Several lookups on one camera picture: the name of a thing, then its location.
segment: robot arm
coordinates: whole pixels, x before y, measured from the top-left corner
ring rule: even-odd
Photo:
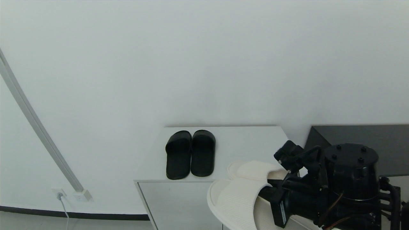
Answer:
[[[284,219],[299,215],[324,230],[335,226],[341,230],[380,230],[381,214],[388,211],[391,230],[400,229],[400,188],[390,185],[386,177],[379,178],[378,154],[373,149],[340,144],[305,151],[287,141],[274,157],[289,173],[283,180],[268,180],[272,187],[263,188],[259,196],[270,201],[277,226],[284,228]],[[308,173],[299,177],[302,167]]]

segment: black slipper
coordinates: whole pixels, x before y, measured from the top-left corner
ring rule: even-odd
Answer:
[[[179,131],[169,138],[165,150],[167,153],[166,176],[171,180],[187,177],[190,172],[190,143],[192,136],[186,130]]]
[[[216,140],[207,130],[198,130],[192,139],[192,163],[190,170],[195,176],[208,176],[214,169]]]

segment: slipper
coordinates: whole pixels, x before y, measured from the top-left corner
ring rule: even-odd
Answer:
[[[165,146],[167,153],[166,177],[179,180],[187,177],[190,172],[190,144],[192,136],[188,131],[179,131],[169,138]]]
[[[249,162],[237,160],[237,161],[232,162],[228,166],[227,173],[231,179],[235,179],[239,177],[239,178],[247,178],[251,180],[260,180],[263,182],[267,182],[267,179],[283,180],[288,172],[281,165],[274,165],[271,163],[255,161],[255,160],[249,161]],[[319,227],[316,226],[312,220],[309,220],[307,218],[297,216],[297,215],[292,215],[290,219],[294,220],[295,222],[304,226],[307,229],[314,229],[314,230],[319,229]]]
[[[281,165],[256,160],[248,162],[237,160],[227,167],[227,174],[231,179],[242,177],[267,182],[267,179],[283,180],[287,173]]]
[[[207,130],[198,130],[192,138],[191,172],[195,176],[209,176],[214,169],[216,140]]]
[[[274,224],[271,206],[258,196],[270,186],[260,180],[234,178],[217,180],[207,191],[207,204],[213,215],[230,230],[279,230]],[[309,229],[289,219],[286,230]]]

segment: power outlet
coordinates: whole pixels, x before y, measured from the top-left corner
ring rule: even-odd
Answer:
[[[51,190],[55,194],[55,197],[57,197],[59,192],[63,194],[63,197],[67,196],[67,194],[65,194],[65,192],[64,192],[64,190],[62,188],[51,188]]]
[[[77,201],[87,202],[91,199],[91,194],[88,190],[84,189],[82,192],[75,192],[74,197]]]

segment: white cabinet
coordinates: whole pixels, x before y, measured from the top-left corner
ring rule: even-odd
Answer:
[[[193,135],[200,129],[212,132],[216,138],[213,173],[207,177],[189,174],[181,180],[169,180],[165,145],[170,136],[180,130]],[[221,222],[207,206],[209,185],[217,179],[227,179],[227,167],[235,160],[278,164],[273,155],[287,140],[278,126],[163,128],[134,180],[154,229],[222,230]]]
[[[139,183],[158,229],[222,230],[207,207],[210,182]]]

